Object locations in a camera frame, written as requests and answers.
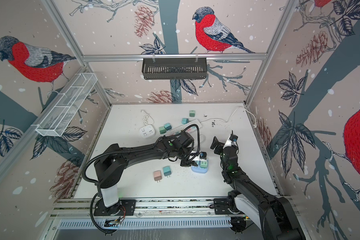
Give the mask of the blue square socket cube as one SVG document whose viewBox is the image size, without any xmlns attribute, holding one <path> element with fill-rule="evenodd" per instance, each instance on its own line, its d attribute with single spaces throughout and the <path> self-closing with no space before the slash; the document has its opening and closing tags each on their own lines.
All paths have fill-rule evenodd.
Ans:
<svg viewBox="0 0 360 240">
<path fill-rule="evenodd" d="M 199 165 L 197 167 L 192 166 L 191 169 L 194 173 L 205 174 L 209 169 L 209 164 L 208 164 L 208 168 L 206 169 L 200 168 Z"/>
</svg>

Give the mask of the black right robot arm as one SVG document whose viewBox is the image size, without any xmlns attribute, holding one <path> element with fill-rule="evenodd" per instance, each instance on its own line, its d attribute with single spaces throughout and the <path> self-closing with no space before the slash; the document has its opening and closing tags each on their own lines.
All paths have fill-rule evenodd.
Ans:
<svg viewBox="0 0 360 240">
<path fill-rule="evenodd" d="M 224 182 L 233 189 L 227 196 L 229 209 L 248 216 L 265 240 L 305 240 L 290 201 L 263 190 L 239 167 L 237 139 L 233 135 L 222 143 L 214 137 L 211 144 L 211 149 L 220 156 Z"/>
</svg>

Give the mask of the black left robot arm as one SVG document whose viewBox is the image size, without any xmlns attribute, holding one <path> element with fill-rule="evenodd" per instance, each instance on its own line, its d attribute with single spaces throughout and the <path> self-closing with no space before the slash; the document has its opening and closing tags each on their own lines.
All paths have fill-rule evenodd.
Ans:
<svg viewBox="0 0 360 240">
<path fill-rule="evenodd" d="M 107 189 L 113 193 L 117 183 L 121 179 L 123 171 L 133 165 L 150 160 L 167 159 L 171 162 L 180 160 L 181 167 L 195 166 L 194 159 L 201 153 L 200 128 L 197 124 L 186 127 L 182 132 L 172 136 L 159 137 L 155 143 L 145 146 L 121 148 L 118 144 L 112 144 L 102 154 L 89 160 L 83 167 L 82 179 L 93 183 L 98 192 L 93 196 L 90 203 L 90 218 L 94 226 L 105 235 L 113 235 L 115 230 L 102 228 L 95 221 L 93 205 L 96 197 L 100 197 L 106 209 L 116 208 L 124 211 L 121 217 L 123 221 L 126 210 L 119 200 L 106 201 Z"/>
</svg>

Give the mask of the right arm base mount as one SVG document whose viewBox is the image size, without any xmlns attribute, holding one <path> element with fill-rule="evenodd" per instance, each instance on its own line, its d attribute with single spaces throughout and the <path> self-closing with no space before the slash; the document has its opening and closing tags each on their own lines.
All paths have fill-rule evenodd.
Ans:
<svg viewBox="0 0 360 240">
<path fill-rule="evenodd" d="M 244 213 L 239 211 L 232 201 L 227 198 L 215 198 L 213 203 L 209 205 L 209 208 L 214 210 L 216 215 L 243 215 Z"/>
</svg>

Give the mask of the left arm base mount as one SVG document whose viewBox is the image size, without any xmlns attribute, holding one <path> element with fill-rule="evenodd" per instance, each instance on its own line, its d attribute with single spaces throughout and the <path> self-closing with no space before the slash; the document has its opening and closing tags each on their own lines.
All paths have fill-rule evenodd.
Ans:
<svg viewBox="0 0 360 240">
<path fill-rule="evenodd" d="M 115 205 L 105 207 L 103 199 L 99 199 L 95 204 L 94 216 L 133 216 L 136 200 L 120 199 Z"/>
</svg>

